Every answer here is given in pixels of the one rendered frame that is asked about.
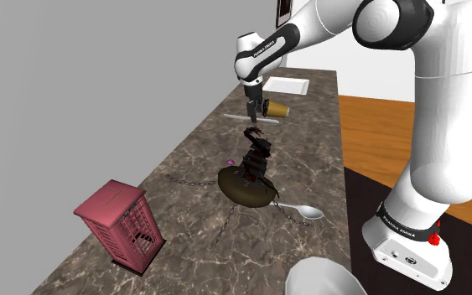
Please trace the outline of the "silver table knife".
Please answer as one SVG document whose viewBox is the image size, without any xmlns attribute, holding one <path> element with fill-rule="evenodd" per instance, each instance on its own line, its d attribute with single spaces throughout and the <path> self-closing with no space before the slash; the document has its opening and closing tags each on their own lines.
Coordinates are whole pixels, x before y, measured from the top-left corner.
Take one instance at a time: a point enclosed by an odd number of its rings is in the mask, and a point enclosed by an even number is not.
<svg viewBox="0 0 472 295">
<path fill-rule="evenodd" d="M 232 115 L 232 114 L 223 114 L 225 117 L 233 118 L 233 119 L 238 119 L 238 120 L 243 120 L 243 121 L 249 121 L 249 122 L 267 122 L 267 123 L 273 123 L 273 124 L 279 124 L 280 121 L 276 119 L 266 119 L 266 118 L 259 118 L 257 117 L 255 121 L 253 121 L 249 116 L 240 116 L 240 115 Z"/>
</svg>

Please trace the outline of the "brown paper cup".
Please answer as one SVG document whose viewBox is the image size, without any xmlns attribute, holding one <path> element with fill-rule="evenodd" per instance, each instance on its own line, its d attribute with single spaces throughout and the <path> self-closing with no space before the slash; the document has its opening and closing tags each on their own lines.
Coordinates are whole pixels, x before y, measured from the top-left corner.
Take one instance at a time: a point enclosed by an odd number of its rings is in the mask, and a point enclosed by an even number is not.
<svg viewBox="0 0 472 295">
<path fill-rule="evenodd" d="M 262 104 L 262 115 L 264 117 L 288 117 L 289 110 L 289 107 L 275 101 L 270 101 L 268 99 L 266 99 Z"/>
</svg>

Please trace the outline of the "white square tray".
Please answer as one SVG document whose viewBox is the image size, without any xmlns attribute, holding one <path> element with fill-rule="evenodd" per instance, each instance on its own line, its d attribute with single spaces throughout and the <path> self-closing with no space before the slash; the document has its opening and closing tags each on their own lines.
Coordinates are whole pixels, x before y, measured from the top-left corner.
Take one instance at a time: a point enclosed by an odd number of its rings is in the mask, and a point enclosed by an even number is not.
<svg viewBox="0 0 472 295">
<path fill-rule="evenodd" d="M 264 91 L 293 95 L 306 95 L 309 80 L 271 76 L 263 86 Z"/>
</svg>

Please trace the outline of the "silver spoon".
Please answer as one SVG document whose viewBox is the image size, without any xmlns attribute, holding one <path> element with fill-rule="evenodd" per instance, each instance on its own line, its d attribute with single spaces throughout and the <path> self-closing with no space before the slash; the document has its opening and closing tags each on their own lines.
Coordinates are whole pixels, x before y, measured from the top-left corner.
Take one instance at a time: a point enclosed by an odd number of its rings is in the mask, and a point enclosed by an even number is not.
<svg viewBox="0 0 472 295">
<path fill-rule="evenodd" d="M 312 206 L 309 206 L 309 205 L 294 205 L 294 204 L 284 204 L 284 203 L 278 203 L 278 202 L 274 204 L 276 204 L 280 208 L 285 207 L 285 208 L 296 209 L 301 216 L 303 216 L 305 219 L 308 219 L 308 220 L 317 220 L 324 217 L 324 213 L 321 210 L 314 208 Z"/>
</svg>

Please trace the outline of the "pink phone booth money box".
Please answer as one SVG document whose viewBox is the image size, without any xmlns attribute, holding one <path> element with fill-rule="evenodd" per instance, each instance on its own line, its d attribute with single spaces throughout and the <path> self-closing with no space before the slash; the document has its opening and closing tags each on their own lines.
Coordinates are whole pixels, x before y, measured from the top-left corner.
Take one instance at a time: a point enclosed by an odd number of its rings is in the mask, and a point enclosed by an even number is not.
<svg viewBox="0 0 472 295">
<path fill-rule="evenodd" d="M 113 179 L 80 204 L 74 214 L 86 223 L 114 264 L 139 276 L 166 242 L 145 191 Z"/>
</svg>

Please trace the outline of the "white bowl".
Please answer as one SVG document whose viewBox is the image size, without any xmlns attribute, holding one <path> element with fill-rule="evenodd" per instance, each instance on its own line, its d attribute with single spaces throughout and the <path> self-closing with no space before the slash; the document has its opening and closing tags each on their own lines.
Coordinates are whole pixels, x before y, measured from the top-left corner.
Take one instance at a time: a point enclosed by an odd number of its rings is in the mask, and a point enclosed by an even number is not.
<svg viewBox="0 0 472 295">
<path fill-rule="evenodd" d="M 284 295 L 367 295 L 367 292 L 339 263 L 311 256 L 289 270 Z"/>
</svg>

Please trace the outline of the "dark chained figure brown base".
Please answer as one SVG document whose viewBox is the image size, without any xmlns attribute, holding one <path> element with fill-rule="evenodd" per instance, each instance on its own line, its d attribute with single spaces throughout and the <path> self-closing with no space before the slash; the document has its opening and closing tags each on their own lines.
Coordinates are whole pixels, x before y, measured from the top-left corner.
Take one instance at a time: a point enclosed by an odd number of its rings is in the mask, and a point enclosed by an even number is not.
<svg viewBox="0 0 472 295">
<path fill-rule="evenodd" d="M 232 202 L 229 214 L 211 246 L 216 246 L 220 241 L 238 205 L 247 208 L 261 208 L 272 204 L 288 220 L 301 226 L 314 227 L 313 223 L 307 222 L 309 219 L 308 216 L 304 216 L 302 220 L 295 219 L 287 214 L 277 201 L 277 199 L 280 198 L 278 189 L 273 182 L 265 176 L 267 171 L 267 159 L 271 156 L 272 144 L 266 137 L 261 137 L 262 130 L 257 126 L 247 127 L 243 135 L 252 143 L 248 152 L 242 158 L 238 166 L 229 165 L 222 168 L 217 174 L 217 179 L 190 182 L 166 174 L 166 177 L 176 184 L 188 186 L 209 186 L 217 184 L 223 195 Z"/>
</svg>

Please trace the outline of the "dark framed wall picture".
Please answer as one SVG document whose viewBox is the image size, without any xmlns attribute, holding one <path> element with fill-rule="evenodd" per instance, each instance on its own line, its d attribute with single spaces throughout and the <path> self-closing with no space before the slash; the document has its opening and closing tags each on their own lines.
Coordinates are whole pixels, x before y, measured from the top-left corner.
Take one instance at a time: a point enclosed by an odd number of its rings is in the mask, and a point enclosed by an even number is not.
<svg viewBox="0 0 472 295">
<path fill-rule="evenodd" d="M 284 25 L 292 16 L 293 0 L 277 0 L 276 28 Z"/>
</svg>

